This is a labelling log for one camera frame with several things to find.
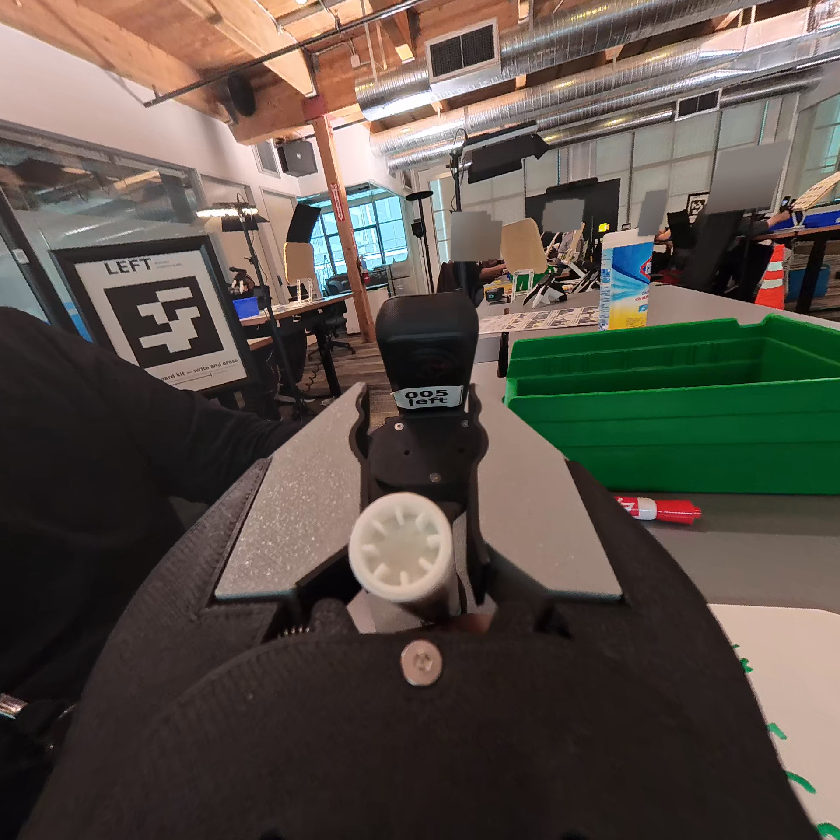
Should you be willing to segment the ceiling air vent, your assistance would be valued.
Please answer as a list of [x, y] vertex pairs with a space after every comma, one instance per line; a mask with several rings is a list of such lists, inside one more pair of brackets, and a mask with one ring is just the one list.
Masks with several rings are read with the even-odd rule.
[[499, 25], [496, 17], [482, 20], [425, 41], [430, 84], [498, 67], [501, 63]]

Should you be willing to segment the orange traffic cone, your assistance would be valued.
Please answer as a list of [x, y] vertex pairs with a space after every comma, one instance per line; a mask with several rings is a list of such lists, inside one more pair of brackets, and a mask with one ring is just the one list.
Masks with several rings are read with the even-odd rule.
[[776, 243], [759, 282], [754, 303], [764, 308], [783, 310], [785, 294], [784, 245]]

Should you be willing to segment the disinfecting wipes canister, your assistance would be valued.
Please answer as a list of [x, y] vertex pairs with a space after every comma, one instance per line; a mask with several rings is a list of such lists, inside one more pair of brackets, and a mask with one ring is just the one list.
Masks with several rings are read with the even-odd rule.
[[643, 328], [655, 238], [636, 228], [606, 234], [602, 241], [598, 329]]

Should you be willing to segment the green dry erase marker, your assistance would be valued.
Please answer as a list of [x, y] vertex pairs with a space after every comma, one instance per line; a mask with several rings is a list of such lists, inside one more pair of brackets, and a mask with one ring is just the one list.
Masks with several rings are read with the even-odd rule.
[[454, 534], [436, 502], [407, 491], [374, 500], [353, 525], [348, 556], [374, 603], [423, 623], [461, 614]]

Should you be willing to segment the white whiteboard sheet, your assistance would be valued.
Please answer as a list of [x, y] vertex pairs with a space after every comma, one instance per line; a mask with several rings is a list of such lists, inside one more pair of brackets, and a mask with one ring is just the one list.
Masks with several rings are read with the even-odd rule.
[[839, 838], [839, 615], [710, 605], [747, 676], [791, 790], [819, 838]]

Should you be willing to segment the printed paper sheets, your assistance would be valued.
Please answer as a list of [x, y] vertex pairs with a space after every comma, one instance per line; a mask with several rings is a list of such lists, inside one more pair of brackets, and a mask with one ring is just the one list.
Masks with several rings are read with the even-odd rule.
[[483, 318], [479, 322], [479, 335], [597, 327], [598, 312], [598, 308], [586, 307], [502, 314]]

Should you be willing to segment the wooden sign board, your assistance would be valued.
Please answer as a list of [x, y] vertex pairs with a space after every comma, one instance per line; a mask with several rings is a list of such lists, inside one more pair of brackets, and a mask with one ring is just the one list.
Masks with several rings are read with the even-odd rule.
[[538, 223], [530, 217], [502, 226], [500, 253], [511, 275], [532, 272], [538, 276], [548, 269]]
[[294, 302], [310, 301], [318, 294], [318, 276], [309, 243], [287, 241], [283, 248], [286, 287]]

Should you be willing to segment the wooden desk with black legs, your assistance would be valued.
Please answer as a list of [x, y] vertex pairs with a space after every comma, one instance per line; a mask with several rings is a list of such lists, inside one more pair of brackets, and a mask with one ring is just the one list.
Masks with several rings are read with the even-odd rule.
[[321, 299], [310, 298], [307, 301], [296, 301], [258, 310], [257, 314], [239, 319], [242, 327], [247, 329], [262, 328], [268, 324], [267, 338], [270, 346], [275, 349], [279, 382], [286, 387], [285, 393], [297, 403], [301, 403], [303, 399], [303, 394], [298, 387], [301, 378], [291, 369], [286, 342], [296, 335], [303, 337], [311, 335], [315, 338], [329, 396], [333, 400], [338, 399], [342, 395], [342, 388], [334, 368], [328, 326], [331, 320], [346, 314], [346, 302], [351, 299], [349, 292]]

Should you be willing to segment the green plastic bin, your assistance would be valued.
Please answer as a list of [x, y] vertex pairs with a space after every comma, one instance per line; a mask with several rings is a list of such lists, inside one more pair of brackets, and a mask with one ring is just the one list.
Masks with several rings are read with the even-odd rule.
[[839, 333], [817, 323], [520, 339], [505, 404], [610, 490], [839, 492]]

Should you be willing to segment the studio light on stand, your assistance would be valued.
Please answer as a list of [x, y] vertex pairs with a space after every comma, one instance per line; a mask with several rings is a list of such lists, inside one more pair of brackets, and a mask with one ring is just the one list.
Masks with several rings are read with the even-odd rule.
[[256, 278], [259, 284], [260, 292], [258, 293], [258, 300], [263, 303], [261, 308], [266, 315], [266, 322], [269, 325], [269, 332], [272, 342], [275, 346], [275, 356], [277, 357], [278, 367], [278, 383], [283, 383], [287, 388], [287, 394], [291, 396], [294, 406], [297, 411], [297, 420], [304, 421], [310, 417], [310, 413], [306, 408], [298, 385], [292, 380], [291, 370], [286, 352], [286, 347], [283, 339], [280, 336], [280, 330], [277, 323], [277, 318], [274, 313], [270, 286], [266, 281], [264, 272], [256, 253], [254, 240], [251, 237], [252, 232], [259, 231], [259, 210], [252, 203], [247, 203], [246, 200], [237, 194], [237, 199], [234, 202], [221, 202], [214, 205], [200, 209], [197, 211], [197, 216], [206, 219], [207, 225], [214, 225], [214, 220], [218, 219], [220, 228], [224, 229], [225, 219], [236, 218], [241, 232], [244, 234], [245, 242], [248, 247], [250, 261], [256, 273]]

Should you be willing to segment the red dry erase marker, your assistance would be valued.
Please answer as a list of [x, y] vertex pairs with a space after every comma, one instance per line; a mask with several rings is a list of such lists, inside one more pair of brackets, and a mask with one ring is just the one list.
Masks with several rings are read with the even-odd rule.
[[643, 522], [666, 522], [692, 525], [701, 518], [701, 510], [689, 500], [655, 500], [649, 497], [614, 496], [634, 519]]

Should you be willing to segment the black wall screen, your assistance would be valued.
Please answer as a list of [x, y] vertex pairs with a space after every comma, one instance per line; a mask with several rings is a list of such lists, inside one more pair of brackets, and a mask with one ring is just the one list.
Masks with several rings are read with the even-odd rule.
[[526, 217], [534, 220], [541, 234], [572, 233], [583, 229], [584, 239], [601, 237], [620, 229], [619, 179], [595, 177], [550, 186], [545, 193], [525, 199]]

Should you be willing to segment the person's left forearm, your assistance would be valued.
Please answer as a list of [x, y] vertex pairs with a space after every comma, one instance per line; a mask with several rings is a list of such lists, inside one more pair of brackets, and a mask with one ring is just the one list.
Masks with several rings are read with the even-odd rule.
[[178, 390], [23, 311], [1, 321], [2, 429], [21, 455], [138, 464], [166, 496], [209, 503], [305, 427]]

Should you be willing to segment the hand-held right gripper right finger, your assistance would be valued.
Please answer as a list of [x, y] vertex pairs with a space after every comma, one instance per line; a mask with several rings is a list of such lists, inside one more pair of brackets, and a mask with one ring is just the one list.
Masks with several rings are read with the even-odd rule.
[[568, 460], [497, 395], [471, 385], [466, 573], [476, 601], [620, 601]]

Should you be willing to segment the black monitor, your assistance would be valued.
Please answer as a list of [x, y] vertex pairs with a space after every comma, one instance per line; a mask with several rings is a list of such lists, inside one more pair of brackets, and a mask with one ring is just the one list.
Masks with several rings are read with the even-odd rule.
[[709, 214], [701, 210], [692, 225], [695, 244], [681, 270], [676, 285], [692, 291], [711, 293], [721, 263], [739, 236], [743, 210]]

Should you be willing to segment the wooden support post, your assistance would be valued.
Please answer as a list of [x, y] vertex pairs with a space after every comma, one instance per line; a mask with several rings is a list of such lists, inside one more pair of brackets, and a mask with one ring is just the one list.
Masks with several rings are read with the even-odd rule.
[[350, 219], [347, 192], [335, 147], [332, 126], [326, 114], [312, 120], [311, 125], [314, 129], [322, 171], [335, 216], [360, 334], [365, 343], [372, 343], [375, 340], [375, 327], [371, 314], [371, 304], [361, 277], [361, 260]]

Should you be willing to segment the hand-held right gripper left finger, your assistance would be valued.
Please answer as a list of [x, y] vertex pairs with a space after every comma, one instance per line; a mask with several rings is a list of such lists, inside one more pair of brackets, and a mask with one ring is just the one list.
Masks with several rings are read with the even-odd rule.
[[292, 595], [344, 551], [361, 512], [368, 388], [352, 385], [270, 459], [217, 583], [219, 601]]

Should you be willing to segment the black loudspeaker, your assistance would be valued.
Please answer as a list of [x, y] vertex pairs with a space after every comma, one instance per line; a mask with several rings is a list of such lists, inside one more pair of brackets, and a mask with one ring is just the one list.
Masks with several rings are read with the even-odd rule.
[[315, 150], [309, 140], [276, 140], [275, 148], [283, 174], [301, 178], [318, 173]]

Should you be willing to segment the overhead panel light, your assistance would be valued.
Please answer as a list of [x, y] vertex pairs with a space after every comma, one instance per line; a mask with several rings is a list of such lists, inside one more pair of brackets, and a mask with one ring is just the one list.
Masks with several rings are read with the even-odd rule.
[[550, 150], [538, 132], [535, 121], [525, 122], [508, 129], [468, 136], [454, 148], [449, 170], [457, 178], [467, 173], [469, 184], [494, 179], [522, 169], [528, 158], [542, 158]]

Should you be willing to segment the framed fiducial marker sign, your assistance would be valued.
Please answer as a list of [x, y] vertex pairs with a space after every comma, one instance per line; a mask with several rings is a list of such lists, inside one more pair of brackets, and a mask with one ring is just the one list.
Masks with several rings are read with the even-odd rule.
[[257, 383], [210, 237], [61, 248], [50, 255], [94, 343], [182, 391], [217, 396]]

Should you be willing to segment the silver air duct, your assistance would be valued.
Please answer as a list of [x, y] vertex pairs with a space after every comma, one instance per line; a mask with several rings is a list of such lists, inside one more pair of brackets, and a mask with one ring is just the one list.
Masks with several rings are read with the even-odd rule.
[[631, 128], [682, 121], [716, 110], [817, 88], [824, 70], [838, 64], [838, 52], [795, 66], [757, 70], [687, 70], [658, 79], [619, 84], [610, 79], [559, 80], [524, 88], [442, 114], [373, 133], [371, 151], [391, 172], [405, 171], [460, 151], [469, 140], [493, 142], [528, 126], [550, 148], [593, 140]]
[[[589, 2], [545, 18], [531, 29], [509, 29], [497, 37], [497, 57], [481, 66], [445, 73], [436, 80], [431, 44], [425, 59], [406, 70], [358, 81], [355, 95], [370, 121], [409, 112], [434, 101], [494, 87], [515, 77], [556, 68], [628, 43], [671, 34], [717, 15], [738, 14], [746, 2]], [[559, 79], [569, 100], [642, 82], [670, 83], [702, 72], [714, 82], [751, 80], [789, 69], [817, 47], [838, 51], [827, 40], [838, 35], [838, 2], [815, 2], [787, 14], [739, 28], [721, 29], [614, 64]]]

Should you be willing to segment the black light flag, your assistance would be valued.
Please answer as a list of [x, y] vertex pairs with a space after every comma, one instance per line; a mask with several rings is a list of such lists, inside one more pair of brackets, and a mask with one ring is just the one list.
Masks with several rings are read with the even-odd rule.
[[321, 208], [306, 203], [296, 203], [290, 218], [286, 242], [291, 244], [310, 244]]

